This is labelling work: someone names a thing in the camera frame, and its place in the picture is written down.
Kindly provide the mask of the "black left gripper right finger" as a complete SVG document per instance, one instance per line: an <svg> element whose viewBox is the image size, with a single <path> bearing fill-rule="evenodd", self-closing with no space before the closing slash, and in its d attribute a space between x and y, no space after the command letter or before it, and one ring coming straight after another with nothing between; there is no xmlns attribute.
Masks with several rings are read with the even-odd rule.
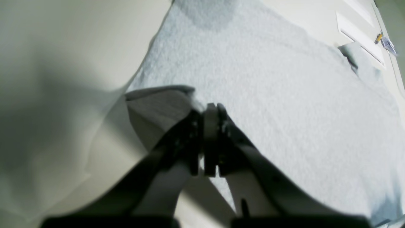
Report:
<svg viewBox="0 0 405 228"><path fill-rule="evenodd" d="M204 173L218 171L236 208L232 228L369 228L360 215L338 212L305 193L233 123L222 104L204 112Z"/></svg>

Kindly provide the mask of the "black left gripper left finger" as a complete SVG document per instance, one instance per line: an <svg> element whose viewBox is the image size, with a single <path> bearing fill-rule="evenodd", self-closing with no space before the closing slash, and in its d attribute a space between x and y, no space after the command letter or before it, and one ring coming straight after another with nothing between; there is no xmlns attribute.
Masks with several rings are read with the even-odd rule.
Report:
<svg viewBox="0 0 405 228"><path fill-rule="evenodd" d="M201 115L191 110L101 198L42 228L180 228L174 217L185 184L198 173Z"/></svg>

